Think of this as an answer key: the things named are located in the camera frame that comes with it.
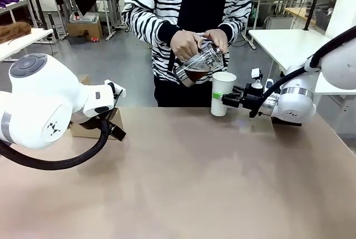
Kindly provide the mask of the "person's left hand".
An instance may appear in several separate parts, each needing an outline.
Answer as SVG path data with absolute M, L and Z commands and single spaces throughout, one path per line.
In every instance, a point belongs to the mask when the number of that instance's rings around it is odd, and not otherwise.
M 210 29 L 203 35 L 204 38 L 211 40 L 217 46 L 222 54 L 228 52 L 228 38 L 225 32 L 221 29 Z

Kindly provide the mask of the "person's right hand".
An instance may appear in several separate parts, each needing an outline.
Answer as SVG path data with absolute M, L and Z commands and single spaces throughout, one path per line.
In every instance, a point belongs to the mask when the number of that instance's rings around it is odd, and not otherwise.
M 170 42 L 170 48 L 176 58 L 187 61 L 198 54 L 203 43 L 203 38 L 194 32 L 177 31 Z

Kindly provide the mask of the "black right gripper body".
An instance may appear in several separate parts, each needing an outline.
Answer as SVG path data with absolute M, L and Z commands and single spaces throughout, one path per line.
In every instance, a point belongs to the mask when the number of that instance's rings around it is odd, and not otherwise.
M 264 87 L 254 88 L 252 83 L 247 83 L 243 91 L 242 106 L 249 109 L 249 117 L 254 118 L 264 102 Z

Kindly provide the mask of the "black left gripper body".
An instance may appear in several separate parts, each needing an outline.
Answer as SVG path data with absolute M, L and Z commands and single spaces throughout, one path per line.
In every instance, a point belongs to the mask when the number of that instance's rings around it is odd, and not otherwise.
M 123 141 L 126 137 L 126 132 L 118 125 L 108 122 L 108 139 Z

